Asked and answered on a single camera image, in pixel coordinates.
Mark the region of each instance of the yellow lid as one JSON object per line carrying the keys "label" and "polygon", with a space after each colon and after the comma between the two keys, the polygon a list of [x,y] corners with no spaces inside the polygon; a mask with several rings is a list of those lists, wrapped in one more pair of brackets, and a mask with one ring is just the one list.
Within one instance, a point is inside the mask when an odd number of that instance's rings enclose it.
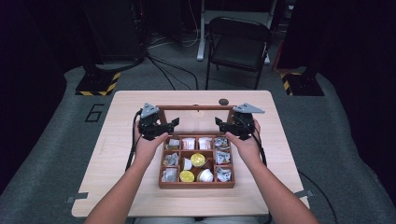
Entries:
{"label": "yellow lid", "polygon": [[201,153],[195,153],[190,158],[192,165],[195,167],[201,167],[205,164],[205,156]]}
{"label": "yellow lid", "polygon": [[193,182],[194,174],[191,171],[182,171],[180,172],[180,180],[182,182]]}

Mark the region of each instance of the stand base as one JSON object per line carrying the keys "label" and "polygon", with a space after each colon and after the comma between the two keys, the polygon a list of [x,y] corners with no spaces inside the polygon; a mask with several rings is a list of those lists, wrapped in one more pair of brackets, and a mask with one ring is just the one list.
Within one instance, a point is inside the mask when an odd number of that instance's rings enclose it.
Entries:
{"label": "stand base", "polygon": [[286,74],[282,77],[287,95],[324,96],[323,90],[315,78],[303,82],[301,74]]}
{"label": "stand base", "polygon": [[87,73],[76,87],[76,95],[109,95],[116,87],[120,73],[109,73],[98,70],[94,76]]}

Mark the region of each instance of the person's left arm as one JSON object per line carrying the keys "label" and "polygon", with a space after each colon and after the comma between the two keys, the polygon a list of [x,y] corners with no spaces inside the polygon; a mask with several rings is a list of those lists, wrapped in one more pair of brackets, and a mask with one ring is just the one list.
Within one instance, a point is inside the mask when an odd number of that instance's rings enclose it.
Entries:
{"label": "person's left arm", "polygon": [[[134,139],[138,139],[140,135],[137,126]],[[167,135],[164,133],[152,141],[140,138],[136,146],[134,162],[114,187],[92,209],[84,223],[125,223],[143,175],[154,158],[157,147],[166,139]]]}

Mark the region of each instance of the yellow and black hazard tape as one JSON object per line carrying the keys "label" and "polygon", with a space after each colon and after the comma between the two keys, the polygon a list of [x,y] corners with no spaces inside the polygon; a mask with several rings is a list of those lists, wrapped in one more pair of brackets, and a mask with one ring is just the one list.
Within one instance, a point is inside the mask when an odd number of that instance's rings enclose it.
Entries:
{"label": "yellow and black hazard tape", "polygon": [[117,73],[116,75],[114,75],[114,77],[111,80],[111,83],[108,86],[106,91],[76,91],[76,95],[86,95],[86,96],[109,95],[116,88],[116,84],[117,84],[117,81],[119,80],[119,77],[120,77],[120,73]]}
{"label": "yellow and black hazard tape", "polygon": [[[291,73],[292,75],[300,75],[301,73]],[[286,79],[286,74],[280,74],[280,77],[282,78],[283,82],[283,87],[285,88],[286,94],[287,95],[293,95],[293,92],[291,91],[290,84],[288,80]]]}

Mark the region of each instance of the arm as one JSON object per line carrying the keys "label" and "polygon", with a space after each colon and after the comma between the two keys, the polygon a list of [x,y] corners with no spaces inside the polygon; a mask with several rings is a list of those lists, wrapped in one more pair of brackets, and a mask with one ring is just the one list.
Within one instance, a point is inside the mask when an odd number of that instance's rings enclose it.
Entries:
{"label": "arm", "polygon": [[[255,120],[260,132],[260,124]],[[276,223],[318,223],[311,211],[262,163],[256,141],[242,141],[231,133],[227,138],[238,148]]]}
{"label": "arm", "polygon": [[[134,139],[138,139],[139,135],[136,124]],[[125,223],[143,175],[154,158],[157,147],[166,139],[167,135],[164,133],[152,141],[140,138],[136,146],[134,162],[114,187],[92,209],[84,223]]]}

